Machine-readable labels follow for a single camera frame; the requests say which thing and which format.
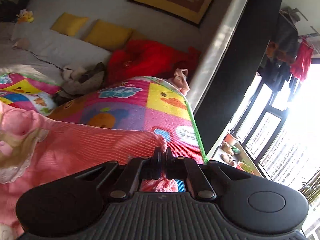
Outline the pink ribbed garment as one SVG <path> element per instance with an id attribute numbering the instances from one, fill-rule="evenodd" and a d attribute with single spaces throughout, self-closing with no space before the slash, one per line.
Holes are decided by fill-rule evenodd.
<path id="1" fill-rule="evenodd" d="M 150 157 L 156 147 L 164 153 L 167 142 L 152 132 L 55 121 L 1 104 L 1 239 L 21 235 L 15 207 L 29 189 L 106 161 Z"/>

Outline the beige and grey crumpled clothes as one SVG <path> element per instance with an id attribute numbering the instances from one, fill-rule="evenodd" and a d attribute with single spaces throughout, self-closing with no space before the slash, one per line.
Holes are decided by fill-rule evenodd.
<path id="1" fill-rule="evenodd" d="M 63 68 L 61 76 L 61 90 L 53 97 L 58 106 L 101 88 L 107 77 L 107 69 L 102 62 L 91 69 L 72 68 L 70 64 Z"/>

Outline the orange flower pot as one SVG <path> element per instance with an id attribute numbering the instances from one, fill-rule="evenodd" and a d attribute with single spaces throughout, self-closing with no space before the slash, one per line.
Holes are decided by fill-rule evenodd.
<path id="1" fill-rule="evenodd" d="M 234 146 L 238 142 L 238 139 L 232 136 L 230 133 L 227 133 L 223 140 L 231 146 Z"/>

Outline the colourful cartoon play mat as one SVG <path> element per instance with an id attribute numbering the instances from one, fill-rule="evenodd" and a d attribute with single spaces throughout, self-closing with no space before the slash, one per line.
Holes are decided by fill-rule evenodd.
<path id="1" fill-rule="evenodd" d="M 53 97 L 61 90 L 17 73 L 1 75 L 1 102 L 9 106 L 35 110 L 57 121 L 153 132 L 166 140 L 174 156 L 207 162 L 189 102 L 168 81 L 134 77 L 59 106 Z"/>

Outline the small pink cloth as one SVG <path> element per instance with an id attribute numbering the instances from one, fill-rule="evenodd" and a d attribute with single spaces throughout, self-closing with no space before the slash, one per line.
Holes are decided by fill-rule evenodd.
<path id="1" fill-rule="evenodd" d="M 174 85 L 184 96 L 187 95 L 190 88 L 187 83 L 188 70 L 177 68 L 174 76 L 169 78 L 168 81 Z"/>

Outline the red plush cushion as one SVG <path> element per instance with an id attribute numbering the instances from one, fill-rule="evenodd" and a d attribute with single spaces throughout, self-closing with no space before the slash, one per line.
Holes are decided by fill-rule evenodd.
<path id="1" fill-rule="evenodd" d="M 176 69 L 193 74 L 201 51 L 189 47 L 183 52 L 151 40 L 130 40 L 123 49 L 115 50 L 106 66 L 105 85 L 113 85 L 136 76 L 173 77 Z"/>

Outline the yellow pillow right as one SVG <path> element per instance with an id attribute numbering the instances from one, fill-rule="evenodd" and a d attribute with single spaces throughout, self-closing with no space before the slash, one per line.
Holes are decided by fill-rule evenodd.
<path id="1" fill-rule="evenodd" d="M 143 34 L 141 34 L 140 32 L 134 30 L 134 31 L 132 32 L 131 37 L 129 38 L 129 41 L 133 41 L 133 40 L 147 40 L 147 39 L 148 39 L 148 38 L 147 38 L 145 35 L 143 35 Z"/>

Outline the yellow pillow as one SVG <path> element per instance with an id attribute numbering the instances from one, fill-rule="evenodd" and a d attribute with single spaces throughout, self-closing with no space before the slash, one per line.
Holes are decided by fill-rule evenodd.
<path id="1" fill-rule="evenodd" d="M 84 41 L 108 51 L 115 51 L 125 46 L 132 33 L 133 30 L 130 28 L 124 28 L 99 19 L 84 38 Z"/>
<path id="2" fill-rule="evenodd" d="M 133 40 L 147 40 L 147 39 L 148 39 L 148 38 L 147 38 L 145 35 L 143 35 L 143 34 L 141 34 L 140 32 L 134 30 L 134 31 L 132 32 L 131 37 L 129 38 L 129 41 L 133 41 Z"/>
<path id="3" fill-rule="evenodd" d="M 88 17 L 79 17 L 64 12 L 50 29 L 62 35 L 74 37 L 88 20 Z"/>

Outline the yellow pillow middle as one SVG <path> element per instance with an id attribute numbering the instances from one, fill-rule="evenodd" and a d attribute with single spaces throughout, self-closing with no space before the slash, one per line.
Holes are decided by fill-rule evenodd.
<path id="1" fill-rule="evenodd" d="M 84 38 L 84 41 L 108 51 L 115 51 L 125 46 L 132 33 L 133 30 L 130 28 L 124 28 L 99 19 Z"/>

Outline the hanging dark garments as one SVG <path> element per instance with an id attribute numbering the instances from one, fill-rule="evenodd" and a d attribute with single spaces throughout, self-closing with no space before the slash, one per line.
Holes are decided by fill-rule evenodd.
<path id="1" fill-rule="evenodd" d="M 280 11 L 276 29 L 271 35 L 265 55 L 258 68 L 263 82 L 273 91 L 281 91 L 291 77 L 290 65 L 298 50 L 298 31 L 290 15 Z"/>

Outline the hanging red garment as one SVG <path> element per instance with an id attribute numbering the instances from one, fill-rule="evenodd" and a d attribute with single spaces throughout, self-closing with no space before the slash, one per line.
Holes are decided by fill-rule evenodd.
<path id="1" fill-rule="evenodd" d="M 312 54 L 313 48 L 306 40 L 303 40 L 299 46 L 295 62 L 290 65 L 291 74 L 300 81 L 304 81 L 307 77 Z"/>

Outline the yellow pillow left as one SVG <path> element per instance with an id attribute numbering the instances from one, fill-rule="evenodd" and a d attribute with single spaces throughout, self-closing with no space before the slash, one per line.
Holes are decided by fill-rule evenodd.
<path id="1" fill-rule="evenodd" d="M 74 37 L 88 20 L 88 17 L 79 17 L 64 12 L 50 29 L 62 35 Z"/>

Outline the small beige plush toy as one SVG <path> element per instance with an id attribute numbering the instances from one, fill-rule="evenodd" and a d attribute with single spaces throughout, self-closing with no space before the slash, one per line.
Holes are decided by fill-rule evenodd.
<path id="1" fill-rule="evenodd" d="M 27 50 L 29 48 L 30 42 L 27 38 L 20 38 L 15 41 L 12 48 Z"/>

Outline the yellow plush toy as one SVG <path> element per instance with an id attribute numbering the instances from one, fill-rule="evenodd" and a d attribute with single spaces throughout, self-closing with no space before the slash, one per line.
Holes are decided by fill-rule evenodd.
<path id="1" fill-rule="evenodd" d="M 17 15 L 17 23 L 32 23 L 34 21 L 33 12 L 28 11 L 27 9 L 23 9 Z"/>

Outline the black window frame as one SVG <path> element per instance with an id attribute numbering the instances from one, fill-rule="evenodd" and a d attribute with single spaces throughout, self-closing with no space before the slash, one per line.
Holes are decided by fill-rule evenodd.
<path id="1" fill-rule="evenodd" d="M 300 183 L 319 168 L 319 64 L 303 82 L 274 92 L 256 74 L 234 114 L 232 134 L 267 178 Z"/>

